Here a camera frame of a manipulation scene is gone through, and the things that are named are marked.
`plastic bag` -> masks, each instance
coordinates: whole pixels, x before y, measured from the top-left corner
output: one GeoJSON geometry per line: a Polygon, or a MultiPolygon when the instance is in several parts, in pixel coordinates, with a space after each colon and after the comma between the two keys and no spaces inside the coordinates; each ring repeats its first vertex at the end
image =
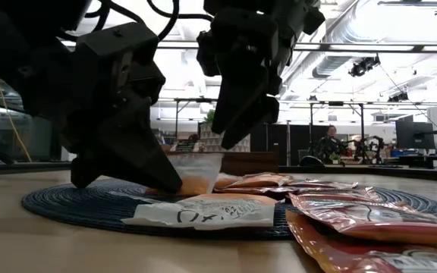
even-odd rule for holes
{"type": "Polygon", "coordinates": [[[307,199],[290,194],[302,213],[357,238],[437,245],[437,217],[403,203],[307,199]]]}
{"type": "Polygon", "coordinates": [[[176,203],[138,205],[125,224],[168,228],[219,230],[238,227],[271,227],[276,201],[245,194],[204,194],[176,203]]]}
{"type": "Polygon", "coordinates": [[[372,187],[363,189],[335,189],[335,188],[306,188],[306,187],[242,187],[214,189],[215,193],[243,193],[255,194],[282,200],[289,197],[289,193],[306,196],[309,198],[341,199],[352,201],[381,202],[380,198],[372,187]]]}
{"type": "MultiPolygon", "coordinates": [[[[183,181],[178,195],[211,193],[222,167],[221,153],[188,153],[169,155],[168,159],[183,181]]],[[[166,194],[148,189],[146,194],[166,194]]]]}
{"type": "Polygon", "coordinates": [[[326,273],[437,273],[437,247],[358,240],[286,212],[297,242],[326,273]]]}
{"type": "Polygon", "coordinates": [[[292,180],[288,181],[285,186],[288,187],[309,187],[309,188],[334,188],[334,189],[353,189],[357,187],[358,182],[332,182],[332,181],[320,181],[320,180],[292,180]]]}

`screw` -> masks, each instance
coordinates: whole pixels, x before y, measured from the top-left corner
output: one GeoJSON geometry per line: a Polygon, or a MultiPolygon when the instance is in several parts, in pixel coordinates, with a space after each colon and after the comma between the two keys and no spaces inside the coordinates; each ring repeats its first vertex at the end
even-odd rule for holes
{"type": "Polygon", "coordinates": [[[123,35],[122,35],[121,30],[114,30],[114,36],[116,36],[116,37],[122,37],[123,35]]]}

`computer monitor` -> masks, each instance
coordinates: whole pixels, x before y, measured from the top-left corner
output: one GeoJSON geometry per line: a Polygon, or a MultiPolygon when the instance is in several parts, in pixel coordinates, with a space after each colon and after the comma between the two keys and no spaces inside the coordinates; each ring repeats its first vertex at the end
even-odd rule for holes
{"type": "Polygon", "coordinates": [[[432,124],[423,122],[396,121],[397,143],[399,149],[435,149],[432,124]]]}

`blue woven placemat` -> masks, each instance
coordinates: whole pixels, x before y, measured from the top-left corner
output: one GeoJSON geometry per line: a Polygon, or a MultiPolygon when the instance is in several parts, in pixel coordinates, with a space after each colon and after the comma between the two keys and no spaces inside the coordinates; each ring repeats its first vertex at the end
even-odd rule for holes
{"type": "MultiPolygon", "coordinates": [[[[294,239],[286,222],[285,211],[297,210],[291,204],[284,203],[279,203],[275,207],[274,227],[244,227],[221,231],[196,231],[191,228],[147,227],[123,224],[121,222],[122,218],[133,217],[136,206],[146,204],[146,202],[126,196],[117,196],[110,194],[110,192],[149,197],[143,194],[143,191],[144,187],[138,184],[110,179],[94,182],[82,190],[76,189],[71,184],[37,190],[25,196],[21,204],[28,211],[52,220],[110,231],[198,239],[294,239]]],[[[437,216],[437,202],[431,199],[378,187],[376,192],[386,202],[404,201],[420,212],[431,213],[437,216]]],[[[176,202],[180,199],[179,197],[169,196],[153,196],[152,198],[167,202],[176,202]]]]}

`wooden table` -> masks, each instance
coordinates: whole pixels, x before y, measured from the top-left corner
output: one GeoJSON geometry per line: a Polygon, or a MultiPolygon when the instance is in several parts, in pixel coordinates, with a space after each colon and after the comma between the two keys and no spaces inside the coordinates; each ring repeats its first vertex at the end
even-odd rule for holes
{"type": "MultiPolygon", "coordinates": [[[[65,184],[69,177],[68,171],[0,176],[0,272],[321,272],[295,241],[218,242],[121,234],[61,224],[21,208],[26,193],[65,184]]],[[[437,199],[433,181],[372,175],[307,177],[358,181],[437,199]]]]}

